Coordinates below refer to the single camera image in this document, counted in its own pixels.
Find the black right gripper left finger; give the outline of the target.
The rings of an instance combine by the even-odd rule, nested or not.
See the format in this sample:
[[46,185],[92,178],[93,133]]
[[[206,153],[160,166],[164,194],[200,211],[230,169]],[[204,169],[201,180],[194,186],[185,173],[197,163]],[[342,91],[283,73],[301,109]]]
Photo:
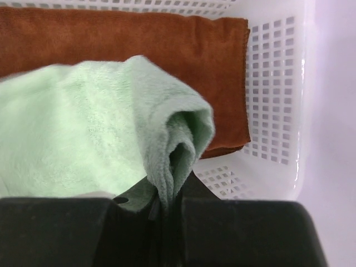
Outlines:
[[160,202],[143,179],[114,198],[4,198],[2,266],[159,266]]

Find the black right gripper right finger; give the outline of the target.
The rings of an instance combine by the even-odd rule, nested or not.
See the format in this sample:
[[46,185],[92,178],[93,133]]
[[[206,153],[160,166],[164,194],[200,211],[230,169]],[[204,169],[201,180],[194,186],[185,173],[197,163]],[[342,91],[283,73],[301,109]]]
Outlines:
[[298,202],[222,200],[195,174],[180,197],[184,266],[327,266],[314,223]]

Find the white basket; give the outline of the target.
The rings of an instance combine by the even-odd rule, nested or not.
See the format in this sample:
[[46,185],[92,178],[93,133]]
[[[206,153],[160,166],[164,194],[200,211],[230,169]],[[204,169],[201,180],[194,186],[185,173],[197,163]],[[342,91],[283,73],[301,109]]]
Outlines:
[[315,85],[314,1],[2,1],[1,6],[246,18],[251,141],[238,152],[199,161],[194,172],[221,199],[298,197]]

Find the mint green towel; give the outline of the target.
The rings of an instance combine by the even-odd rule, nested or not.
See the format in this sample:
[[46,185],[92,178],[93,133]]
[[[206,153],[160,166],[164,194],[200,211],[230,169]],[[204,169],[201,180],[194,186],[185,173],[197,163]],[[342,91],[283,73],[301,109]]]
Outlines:
[[1,79],[1,196],[119,195],[143,178],[168,210],[215,134],[209,103],[146,57]]

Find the rust brown towel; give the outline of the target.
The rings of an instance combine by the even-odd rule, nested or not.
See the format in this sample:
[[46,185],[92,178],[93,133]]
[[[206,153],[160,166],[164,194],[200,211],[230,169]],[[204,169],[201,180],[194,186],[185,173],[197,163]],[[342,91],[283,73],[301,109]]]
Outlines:
[[243,18],[168,13],[1,8],[1,76],[55,63],[143,55],[213,107],[216,135],[203,158],[250,141],[245,98],[250,30]]

